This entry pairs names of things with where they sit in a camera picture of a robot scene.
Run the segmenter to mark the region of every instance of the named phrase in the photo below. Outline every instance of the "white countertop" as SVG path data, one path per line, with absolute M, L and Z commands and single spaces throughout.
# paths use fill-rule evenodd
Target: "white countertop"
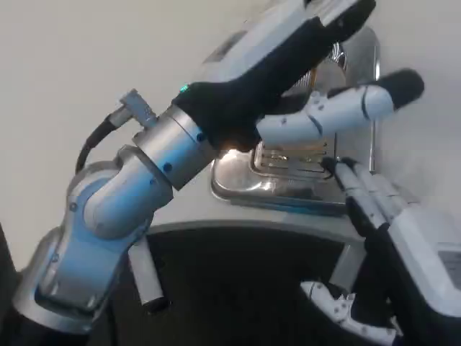
M 0 221 L 23 268 L 39 239 L 61 222 L 77 154 L 94 126 L 135 87 L 156 112 L 203 59 L 268 0 L 5 0 L 0 5 Z M 459 3 L 378 1 L 370 21 L 383 72 L 411 66 L 424 98 L 381 127 L 381 169 L 425 203 L 457 214 L 461 195 Z M 131 125 L 91 161 L 129 143 Z M 263 220 L 354 236 L 346 220 L 241 208 L 210 194 L 209 171 L 186 186 L 154 224 Z

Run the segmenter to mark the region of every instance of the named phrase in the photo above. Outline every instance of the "black rubber padding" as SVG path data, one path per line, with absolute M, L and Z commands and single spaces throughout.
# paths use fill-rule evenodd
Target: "black rubber padding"
M 148 314 L 158 314 L 170 306 L 170 301 L 165 297 L 157 298 L 155 301 L 149 301 L 143 305 Z
M 1 346 L 84 346 L 87 335 L 57 332 L 35 323 L 10 308 L 0 333 Z
M 388 228 L 389 225 L 383 225 L 372 232 L 365 241 L 365 249 L 388 289 L 406 344 L 459 345 L 461 319 L 441 315 L 430 307 L 406 269 Z
M 350 169 L 354 169 L 354 166 L 359 163 L 357 160 L 352 159 L 350 157 L 341 158 L 341 162 L 347 165 Z
M 386 89 L 392 97 L 396 110 L 417 100 L 424 92 L 423 79 L 418 72 L 410 69 L 394 72 L 370 85 L 378 85 Z
M 334 43 L 360 29 L 374 8 L 374 0 L 358 1 L 327 27 L 313 18 L 244 75 L 223 83 L 190 84 L 172 104 L 199 125 L 216 149 L 249 151 L 259 141 L 256 120 L 277 106 L 281 95 L 317 66 Z
M 343 183 L 338 177 L 336 176 L 336 164 L 337 160 L 333 157 L 324 157 L 322 161 L 320 162 L 320 165 L 323 169 L 325 169 L 328 173 L 330 173 L 332 176 L 335 177 L 336 183 L 338 184 L 339 188 L 341 191 L 344 191 L 344 186 Z

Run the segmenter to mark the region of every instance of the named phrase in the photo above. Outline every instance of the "silver cylinder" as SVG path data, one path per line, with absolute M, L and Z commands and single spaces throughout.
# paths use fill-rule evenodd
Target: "silver cylinder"
M 133 141 L 177 190 L 215 157 L 197 124 L 176 106 L 171 106 L 153 128 L 138 133 Z
M 141 304 L 152 307 L 160 301 L 167 301 L 145 236 L 130 248 L 128 258 Z

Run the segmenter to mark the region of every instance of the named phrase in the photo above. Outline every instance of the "silver metal joint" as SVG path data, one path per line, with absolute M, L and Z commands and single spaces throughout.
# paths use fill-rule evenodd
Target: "silver metal joint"
M 88 166 L 69 186 L 62 237 L 29 292 L 40 292 L 52 303 L 50 311 L 70 306 L 84 316 L 95 314 L 111 293 L 128 249 L 147 232 L 155 210 L 172 198 L 167 178 L 134 146 L 123 147 L 113 162 Z M 48 319 L 44 325 L 67 332 L 92 319 L 72 321 L 73 327 Z
M 39 284 L 46 274 L 48 265 L 55 259 L 55 251 L 61 240 L 60 228 L 53 229 L 38 245 L 29 267 L 13 297 L 14 308 L 29 320 L 45 327 L 70 334 L 88 334 L 100 316 L 104 303 L 93 314 L 79 314 L 71 309 L 49 305 L 49 302 L 37 301 L 40 296 Z
M 109 121 L 116 128 L 121 127 L 131 118 L 135 118 L 145 128 L 151 128 L 156 124 L 156 114 L 136 89 L 132 89 L 122 97 L 120 103 L 123 106 L 109 116 Z
M 201 129 L 174 105 L 154 127 L 138 133 L 133 141 L 177 190 L 215 158 L 215 151 Z

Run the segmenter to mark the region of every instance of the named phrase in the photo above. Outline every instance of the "black cable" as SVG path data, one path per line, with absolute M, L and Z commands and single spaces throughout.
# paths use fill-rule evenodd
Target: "black cable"
M 79 157 L 77 158 L 77 163 L 75 167 L 75 173 L 79 173 L 84 167 L 86 163 L 86 159 L 88 159 L 89 152 L 96 148 L 99 143 L 102 142 L 104 138 L 106 138 L 112 131 L 116 130 L 117 128 L 109 121 L 109 116 L 107 116 L 102 123 L 99 124 L 97 128 L 91 133 L 91 135 L 87 138 L 83 148 L 80 150 Z

